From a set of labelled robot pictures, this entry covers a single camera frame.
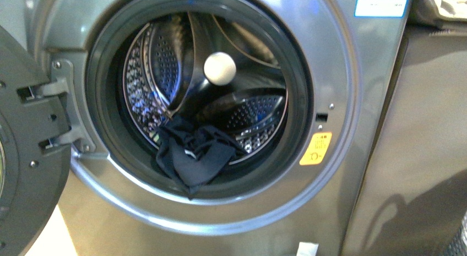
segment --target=white paper tag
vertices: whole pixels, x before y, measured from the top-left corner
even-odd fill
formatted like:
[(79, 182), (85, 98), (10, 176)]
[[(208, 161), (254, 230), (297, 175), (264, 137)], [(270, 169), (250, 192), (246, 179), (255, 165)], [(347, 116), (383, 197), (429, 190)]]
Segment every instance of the white paper tag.
[(316, 256), (318, 244), (310, 242), (300, 242), (298, 245), (297, 256)]

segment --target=door hinge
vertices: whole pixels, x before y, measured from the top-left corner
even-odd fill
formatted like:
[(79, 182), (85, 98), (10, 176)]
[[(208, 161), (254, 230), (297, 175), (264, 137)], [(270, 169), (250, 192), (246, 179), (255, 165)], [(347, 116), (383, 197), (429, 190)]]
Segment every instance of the door hinge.
[(45, 85), (34, 86), (30, 88), (35, 99), (64, 95), (64, 109), (68, 116), (71, 129), (56, 138), (51, 138), (51, 146), (60, 146), (65, 144), (74, 144), (81, 152), (90, 152), (96, 149), (89, 134), (84, 128), (84, 123), (79, 115), (78, 103), (74, 92), (74, 71), (71, 61), (66, 59), (57, 59), (52, 62), (50, 70), (51, 82)]

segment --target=sticker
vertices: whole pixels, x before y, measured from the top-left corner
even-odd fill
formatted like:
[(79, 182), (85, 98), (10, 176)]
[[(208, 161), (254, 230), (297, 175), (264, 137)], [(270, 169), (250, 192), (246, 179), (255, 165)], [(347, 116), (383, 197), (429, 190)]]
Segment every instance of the sticker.
[(401, 18), (409, 0), (357, 0), (356, 17)]
[(300, 165), (320, 164), (326, 155), (326, 151), (328, 151), (332, 137), (333, 133), (331, 132), (315, 133), (311, 138), (308, 149), (300, 160)]
[(298, 245), (297, 256), (316, 256), (318, 244), (311, 242), (300, 242)]

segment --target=door latch hole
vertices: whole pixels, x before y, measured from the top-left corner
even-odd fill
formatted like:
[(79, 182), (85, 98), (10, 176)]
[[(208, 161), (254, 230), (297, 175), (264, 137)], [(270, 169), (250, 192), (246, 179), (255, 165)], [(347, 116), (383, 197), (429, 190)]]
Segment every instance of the door latch hole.
[(18, 89), (17, 94), (19, 98), (21, 99), (21, 102), (23, 103), (33, 100), (35, 98), (34, 95), (32, 94), (31, 88), (29, 87)]
[(39, 142), (39, 148), (41, 149), (42, 154), (46, 155), (52, 151), (53, 144), (50, 139), (46, 139)]
[(318, 113), (316, 114), (316, 122), (327, 122), (328, 114)]

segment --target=metal panel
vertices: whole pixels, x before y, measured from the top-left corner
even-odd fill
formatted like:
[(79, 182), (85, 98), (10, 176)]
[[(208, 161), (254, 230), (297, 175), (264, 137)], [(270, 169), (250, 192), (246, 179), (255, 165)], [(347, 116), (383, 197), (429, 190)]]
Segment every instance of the metal panel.
[(343, 255), (439, 255), (467, 208), (467, 38), (412, 28)]

